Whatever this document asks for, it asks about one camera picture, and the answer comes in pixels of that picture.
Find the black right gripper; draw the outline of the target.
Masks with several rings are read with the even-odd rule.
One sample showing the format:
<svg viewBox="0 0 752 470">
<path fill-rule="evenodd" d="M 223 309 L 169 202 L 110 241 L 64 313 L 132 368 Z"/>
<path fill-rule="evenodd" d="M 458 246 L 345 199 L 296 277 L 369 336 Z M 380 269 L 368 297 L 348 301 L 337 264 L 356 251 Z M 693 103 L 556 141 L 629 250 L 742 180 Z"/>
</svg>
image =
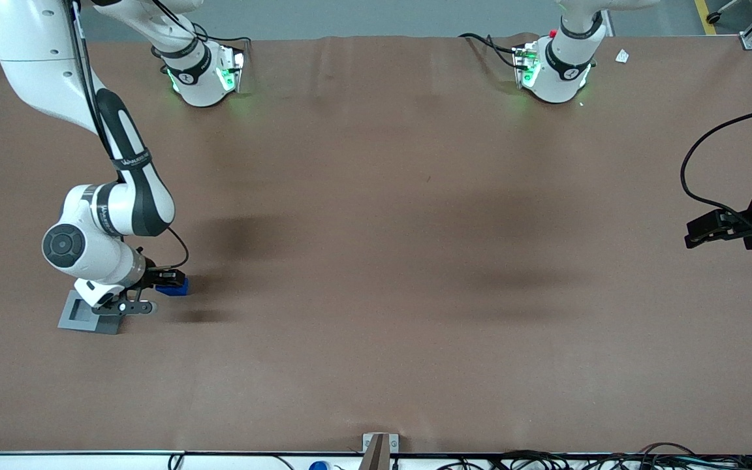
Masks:
<svg viewBox="0 0 752 470">
<path fill-rule="evenodd" d="M 142 261 L 143 273 L 135 283 L 136 291 L 152 289 L 155 292 L 162 292 L 161 287 L 184 286 L 185 274 L 182 272 L 171 272 L 169 266 L 158 266 L 146 256 L 142 256 Z"/>
</svg>

